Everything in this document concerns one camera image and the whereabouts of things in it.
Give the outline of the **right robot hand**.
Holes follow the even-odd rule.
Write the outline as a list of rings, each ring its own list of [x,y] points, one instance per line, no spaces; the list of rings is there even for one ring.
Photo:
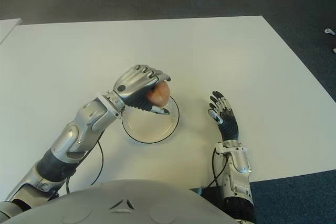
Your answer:
[[[208,114],[216,122],[222,141],[239,140],[238,124],[228,100],[219,91],[213,91],[210,100]]]

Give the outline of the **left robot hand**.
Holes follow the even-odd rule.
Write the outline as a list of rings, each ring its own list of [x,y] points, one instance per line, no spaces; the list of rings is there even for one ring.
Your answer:
[[[160,115],[169,115],[169,110],[155,105],[146,97],[148,91],[171,78],[161,70],[147,65],[135,65],[114,84],[113,91],[127,106]]]

